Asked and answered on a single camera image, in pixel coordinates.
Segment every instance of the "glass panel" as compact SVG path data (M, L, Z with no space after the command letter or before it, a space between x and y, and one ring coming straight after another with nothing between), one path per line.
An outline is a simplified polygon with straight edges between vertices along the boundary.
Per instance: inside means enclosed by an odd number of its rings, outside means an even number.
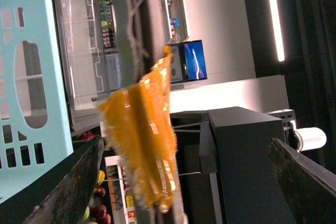
M109 93L103 43L97 34L100 21L94 12L97 0L60 1L75 110L94 109Z
M167 43L176 43L188 38L183 0L161 0Z

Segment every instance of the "red apple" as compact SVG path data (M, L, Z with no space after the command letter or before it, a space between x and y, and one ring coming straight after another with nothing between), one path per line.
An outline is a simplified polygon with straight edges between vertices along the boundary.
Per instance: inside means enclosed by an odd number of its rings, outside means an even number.
M105 216L97 221L98 224L111 224L111 216L109 214L105 214Z
M99 197L102 198L105 196L106 194L106 190L104 187L100 186L98 189L94 190L94 193Z
M92 216L94 216L97 220L103 218L106 214L106 206L99 205L92 209L91 211Z

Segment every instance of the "black display stand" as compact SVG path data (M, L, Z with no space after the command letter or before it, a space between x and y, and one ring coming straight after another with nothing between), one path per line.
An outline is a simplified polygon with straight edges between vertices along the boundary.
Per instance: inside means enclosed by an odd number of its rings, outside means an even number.
M296 223L268 156L272 137L284 141L282 120L240 107L209 110L208 115L227 223Z

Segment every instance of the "computer monitor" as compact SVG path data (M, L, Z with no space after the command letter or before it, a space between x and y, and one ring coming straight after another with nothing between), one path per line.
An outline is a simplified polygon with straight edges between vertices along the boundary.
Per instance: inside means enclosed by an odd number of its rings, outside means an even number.
M185 81L207 79L202 41L182 42L180 52L184 56L181 61L184 65Z

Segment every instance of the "fluorescent light strip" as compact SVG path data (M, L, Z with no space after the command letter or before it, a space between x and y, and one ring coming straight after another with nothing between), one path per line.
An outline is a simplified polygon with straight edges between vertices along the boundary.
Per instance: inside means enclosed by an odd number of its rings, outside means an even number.
M280 27L277 0L269 0L269 4L271 6L273 30L274 30L275 44L277 47L278 60L284 61L285 52L283 51L283 43L282 43L282 36L281 36L281 27Z

